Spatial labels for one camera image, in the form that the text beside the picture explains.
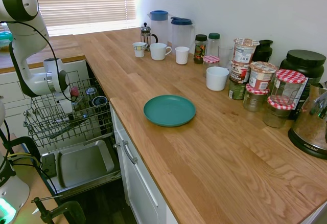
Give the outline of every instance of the white cup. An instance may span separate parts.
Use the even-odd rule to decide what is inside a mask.
[[[153,60],[163,60],[172,51],[172,48],[164,43],[153,43],[150,45],[150,51]]]
[[[187,64],[190,49],[188,47],[176,47],[176,63]]]
[[[138,58],[144,57],[144,49],[147,45],[147,43],[141,41],[133,43],[135,56]]]
[[[206,86],[213,91],[221,91],[225,88],[229,71],[226,68],[213,66],[206,69]]]

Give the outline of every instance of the window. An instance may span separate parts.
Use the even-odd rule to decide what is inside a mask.
[[[49,35],[136,27],[135,0],[38,0]]]

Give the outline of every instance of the teal plate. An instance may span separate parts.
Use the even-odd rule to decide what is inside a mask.
[[[176,127],[195,116],[195,106],[188,99],[177,95],[161,95],[149,100],[143,109],[144,115],[154,124]]]

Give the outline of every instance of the dishwasher rack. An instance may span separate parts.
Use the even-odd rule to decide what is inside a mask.
[[[73,82],[70,86],[77,87],[79,95],[72,103],[73,113],[69,115],[63,112],[54,94],[31,98],[29,108],[24,112],[24,127],[38,147],[69,139],[93,141],[112,134],[109,103],[93,106],[86,94],[89,87],[95,87],[95,96],[105,96],[96,78]]]

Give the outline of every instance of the white robotic arm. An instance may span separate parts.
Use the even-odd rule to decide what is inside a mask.
[[[45,48],[47,42],[40,34],[49,39],[38,0],[0,0],[0,21],[7,22],[13,34],[14,40],[9,45],[9,51],[23,93],[30,97],[55,93],[63,111],[71,113],[69,79],[61,59],[45,60],[43,65],[46,73],[37,74],[31,73],[26,61]]]

